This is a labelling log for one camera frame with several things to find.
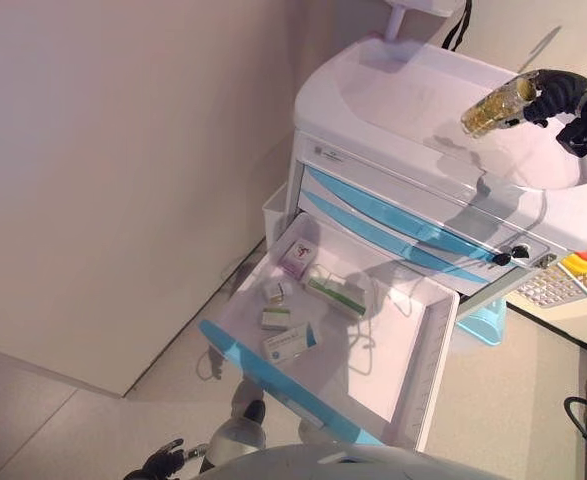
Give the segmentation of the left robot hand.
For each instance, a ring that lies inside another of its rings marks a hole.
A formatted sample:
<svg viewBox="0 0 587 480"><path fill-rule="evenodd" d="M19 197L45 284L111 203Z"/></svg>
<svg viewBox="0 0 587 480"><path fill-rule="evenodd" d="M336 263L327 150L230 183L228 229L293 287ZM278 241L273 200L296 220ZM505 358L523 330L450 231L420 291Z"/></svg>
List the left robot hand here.
<svg viewBox="0 0 587 480"><path fill-rule="evenodd" d="M173 477L186 463L205 456L207 443L184 448L184 439L177 438L152 453L144 464L124 476L124 480L164 480Z"/></svg>

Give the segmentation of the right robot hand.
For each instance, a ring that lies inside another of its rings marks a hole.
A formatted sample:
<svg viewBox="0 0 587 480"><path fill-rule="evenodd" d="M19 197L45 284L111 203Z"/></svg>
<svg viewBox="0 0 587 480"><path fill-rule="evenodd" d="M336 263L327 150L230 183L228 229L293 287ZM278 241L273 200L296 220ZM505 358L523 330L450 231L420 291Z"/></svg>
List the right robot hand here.
<svg viewBox="0 0 587 480"><path fill-rule="evenodd" d="M538 91L536 98L523 109L527 122L547 125L549 118L559 114L575 117L587 102L587 78L562 70L537 70L531 78Z"/></svg>

